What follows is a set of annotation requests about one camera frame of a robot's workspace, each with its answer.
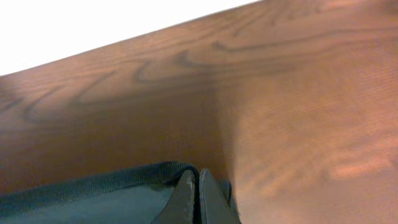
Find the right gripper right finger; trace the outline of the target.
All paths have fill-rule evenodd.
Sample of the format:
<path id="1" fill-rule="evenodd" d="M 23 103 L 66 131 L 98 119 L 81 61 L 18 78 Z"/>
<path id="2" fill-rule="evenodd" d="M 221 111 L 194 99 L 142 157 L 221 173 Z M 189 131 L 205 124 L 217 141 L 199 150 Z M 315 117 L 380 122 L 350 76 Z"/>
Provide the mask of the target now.
<path id="1" fill-rule="evenodd" d="M 199 199 L 204 224 L 241 224 L 228 179 L 218 180 L 208 169 L 200 172 Z"/>

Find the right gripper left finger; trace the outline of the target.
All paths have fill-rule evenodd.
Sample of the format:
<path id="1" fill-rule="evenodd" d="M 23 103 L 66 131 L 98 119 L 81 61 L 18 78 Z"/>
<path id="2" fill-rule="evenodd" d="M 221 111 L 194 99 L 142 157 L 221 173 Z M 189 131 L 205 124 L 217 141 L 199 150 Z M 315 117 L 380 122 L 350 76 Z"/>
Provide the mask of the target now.
<path id="1" fill-rule="evenodd" d="M 195 210 L 195 178 L 186 170 L 163 210 L 151 224 L 192 224 Z"/>

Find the black t-shirt with white logo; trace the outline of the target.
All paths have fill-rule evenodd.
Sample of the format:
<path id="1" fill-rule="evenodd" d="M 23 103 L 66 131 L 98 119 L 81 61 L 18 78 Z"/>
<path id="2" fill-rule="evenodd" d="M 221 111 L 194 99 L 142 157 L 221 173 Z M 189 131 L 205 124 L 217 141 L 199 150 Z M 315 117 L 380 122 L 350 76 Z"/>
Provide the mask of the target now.
<path id="1" fill-rule="evenodd" d="M 202 223 L 200 172 L 183 162 L 161 162 L 70 180 L 1 197 L 1 223 L 151 223 L 182 174 L 195 178 L 193 223 Z"/>

